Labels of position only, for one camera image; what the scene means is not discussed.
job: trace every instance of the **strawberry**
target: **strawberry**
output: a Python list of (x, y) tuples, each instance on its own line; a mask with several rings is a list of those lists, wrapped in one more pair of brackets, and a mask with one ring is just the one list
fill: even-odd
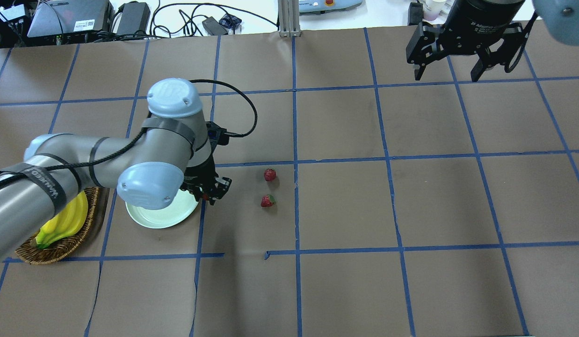
[(267, 168), (264, 171), (264, 180), (266, 181), (274, 181), (275, 178), (277, 177), (277, 173), (275, 172), (275, 170), (273, 170), (272, 168)]
[(272, 205), (275, 205), (275, 198), (273, 198), (273, 196), (267, 194), (262, 197), (262, 201), (260, 202), (261, 207), (271, 207)]

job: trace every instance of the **power adapter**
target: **power adapter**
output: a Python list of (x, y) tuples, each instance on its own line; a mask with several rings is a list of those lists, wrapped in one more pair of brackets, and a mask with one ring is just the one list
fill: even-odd
[(138, 30), (146, 32), (150, 8), (146, 2), (128, 2), (123, 4), (117, 35), (134, 34)]
[(202, 21), (202, 26), (204, 29), (212, 36), (226, 36), (229, 34), (225, 27), (221, 26), (214, 17), (209, 17), (208, 19)]
[(408, 25), (418, 26), (422, 22), (422, 4), (411, 2), (408, 8)]

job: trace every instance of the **electronic device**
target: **electronic device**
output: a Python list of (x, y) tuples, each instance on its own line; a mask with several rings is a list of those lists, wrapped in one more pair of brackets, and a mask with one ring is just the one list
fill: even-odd
[(422, 22), (422, 17), (423, 17), (422, 3), (411, 2), (410, 6), (408, 7), (408, 25), (409, 26), (418, 25), (420, 22)]
[(135, 34), (138, 30), (146, 32), (150, 8), (146, 2), (128, 2), (123, 5), (121, 19), (117, 26), (117, 34)]
[(323, 14), (328, 11), (352, 9), (360, 4), (362, 0), (300, 0), (298, 9), (301, 14)]
[(110, 31), (112, 11), (109, 0), (41, 2), (29, 27), (28, 37), (36, 44), (51, 44), (61, 35), (61, 39), (69, 43), (93, 41), (96, 32)]
[(29, 15), (23, 5), (0, 11), (0, 48), (26, 45), (25, 33), (29, 27)]
[(212, 16), (202, 21), (202, 27), (204, 27), (204, 30), (206, 30), (209, 35), (212, 36), (226, 36), (229, 34), (227, 29), (221, 26), (221, 24), (218, 23), (217, 20), (215, 20), (215, 18)]

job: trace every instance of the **black strap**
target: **black strap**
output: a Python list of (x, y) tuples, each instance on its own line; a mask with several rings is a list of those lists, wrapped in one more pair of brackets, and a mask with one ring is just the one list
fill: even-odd
[(171, 132), (175, 132), (176, 134), (179, 134), (179, 136), (185, 138), (185, 140), (187, 140), (191, 145), (194, 144), (194, 140), (196, 139), (192, 129), (176, 119), (158, 117), (148, 118), (144, 120), (144, 123), (142, 123), (142, 128), (170, 130)]
[[(46, 154), (46, 153), (41, 153), (41, 154), (36, 154), (37, 156), (47, 156), (49, 158), (52, 158), (58, 162), (60, 162), (63, 165), (67, 165), (69, 164), (69, 162), (61, 157), (59, 157), (58, 155), (54, 155), (54, 154)], [(71, 172), (71, 174), (73, 175), (73, 177), (75, 178), (75, 181), (78, 183), (78, 193), (82, 192), (82, 190), (84, 190), (84, 186), (82, 186), (82, 179), (80, 179), (80, 175), (78, 175), (78, 172), (75, 170), (75, 168), (70, 168), (69, 171)]]
[(65, 196), (63, 187), (44, 167), (20, 162), (19, 164), (3, 168), (0, 170), (0, 173), (23, 173), (27, 179), (40, 186), (44, 193), (51, 198), (52, 205), (55, 209), (53, 216), (57, 215), (67, 205), (67, 197)]

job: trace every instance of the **metal post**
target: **metal post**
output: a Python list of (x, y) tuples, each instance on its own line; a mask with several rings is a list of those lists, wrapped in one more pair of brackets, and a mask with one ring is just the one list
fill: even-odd
[(300, 36), (298, 0), (279, 0), (279, 36)]

